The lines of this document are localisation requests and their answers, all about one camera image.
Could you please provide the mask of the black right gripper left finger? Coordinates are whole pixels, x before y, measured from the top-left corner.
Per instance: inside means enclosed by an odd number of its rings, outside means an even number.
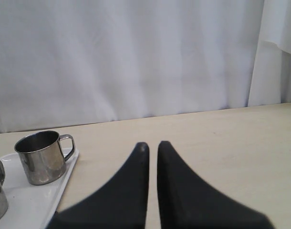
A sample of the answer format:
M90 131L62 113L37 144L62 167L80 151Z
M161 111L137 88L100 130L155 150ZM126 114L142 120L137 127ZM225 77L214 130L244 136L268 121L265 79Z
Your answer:
M100 189L74 206L55 213L49 229L144 229L149 191L149 147L132 153Z

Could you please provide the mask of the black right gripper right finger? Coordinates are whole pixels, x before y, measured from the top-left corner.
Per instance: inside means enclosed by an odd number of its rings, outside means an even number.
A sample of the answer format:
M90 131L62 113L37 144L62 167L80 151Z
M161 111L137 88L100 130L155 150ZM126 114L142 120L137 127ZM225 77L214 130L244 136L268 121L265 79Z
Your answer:
M157 154L157 194L163 229L272 229L268 217L198 176L169 141Z

